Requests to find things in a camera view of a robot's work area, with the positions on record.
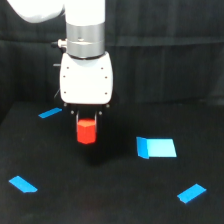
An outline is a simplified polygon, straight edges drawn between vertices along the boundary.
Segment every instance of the black background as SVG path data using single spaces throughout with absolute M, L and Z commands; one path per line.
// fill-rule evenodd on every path
M 224 107 L 119 105 L 93 145 L 75 140 L 68 111 L 15 103 L 0 127 L 2 224 L 223 224 Z M 142 159 L 136 136 L 172 138 L 177 158 Z M 22 193 L 20 176 L 38 191 Z M 207 191 L 184 204 L 199 184 Z
M 107 0 L 106 51 L 120 103 L 222 104 L 223 11 L 220 0 Z M 30 24 L 0 0 L 0 120 L 14 101 L 53 101 L 61 53 L 50 42 L 65 31 L 64 17 Z

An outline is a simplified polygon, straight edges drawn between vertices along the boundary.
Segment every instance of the blue tape strip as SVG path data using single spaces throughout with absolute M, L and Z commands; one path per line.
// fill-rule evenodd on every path
M 9 183 L 17 187 L 19 190 L 21 190 L 23 193 L 27 192 L 36 192 L 37 188 L 23 180 L 21 177 L 17 176 L 9 180 Z
M 191 201 L 192 199 L 199 196 L 205 191 L 206 189 L 204 189 L 198 184 L 195 184 L 193 187 L 187 189 L 183 193 L 179 194 L 177 197 L 186 204 L 187 202 Z
M 177 157 L 173 139 L 148 139 L 150 157 Z
M 148 149 L 147 149 L 147 139 L 137 137 L 137 150 L 138 156 L 144 159 L 149 159 Z
M 62 111 L 62 109 L 60 109 L 60 108 L 54 108 L 52 110 L 49 110 L 49 111 L 47 111 L 45 113 L 40 114 L 39 117 L 46 118 L 46 117 L 49 117 L 49 116 L 51 116 L 53 114 L 56 114 L 56 113 L 58 113 L 60 111 Z

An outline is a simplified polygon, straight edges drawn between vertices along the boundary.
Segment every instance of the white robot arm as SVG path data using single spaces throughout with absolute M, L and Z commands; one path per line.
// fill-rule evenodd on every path
M 64 0 L 7 0 L 14 11 L 29 23 L 40 23 L 59 16 Z
M 72 108 L 80 108 L 80 105 L 102 107 L 110 102 L 113 71 L 109 53 L 105 52 L 105 0 L 8 2 L 21 18 L 30 23 L 53 19 L 65 11 L 67 39 L 57 43 L 59 48 L 65 49 L 60 69 L 61 98 Z M 73 111 L 77 114 L 76 123 L 79 112 L 80 109 Z M 101 111 L 93 114 L 96 125 L 99 113 L 102 114 Z

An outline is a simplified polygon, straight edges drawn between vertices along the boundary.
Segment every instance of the blue tape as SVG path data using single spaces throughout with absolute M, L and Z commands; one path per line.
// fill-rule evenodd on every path
M 45 113 L 40 114 L 39 117 L 46 118 L 46 117 L 49 117 L 49 116 L 51 116 L 53 114 L 56 114 L 56 113 L 58 113 L 60 111 L 62 111 L 62 109 L 60 109 L 60 108 L 54 108 L 52 110 L 49 110 L 49 111 L 47 111 Z
M 199 196 L 205 191 L 206 189 L 204 189 L 198 184 L 195 184 L 193 187 L 187 189 L 183 193 L 179 194 L 177 197 L 186 204 L 187 202 L 191 201 L 192 199 Z
M 21 177 L 17 176 L 9 180 L 9 183 L 17 187 L 19 190 L 21 190 L 23 193 L 28 192 L 36 192 L 37 188 L 23 180 Z
M 137 150 L 138 156 L 144 159 L 149 159 L 148 149 L 147 149 L 147 139 L 137 137 Z
M 148 139 L 150 157 L 177 157 L 173 139 Z

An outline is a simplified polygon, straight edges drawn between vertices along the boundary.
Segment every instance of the red block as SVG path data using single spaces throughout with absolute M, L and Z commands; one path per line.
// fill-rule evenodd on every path
M 96 141 L 96 121 L 93 119 L 81 119 L 78 122 L 77 140 L 83 144 Z

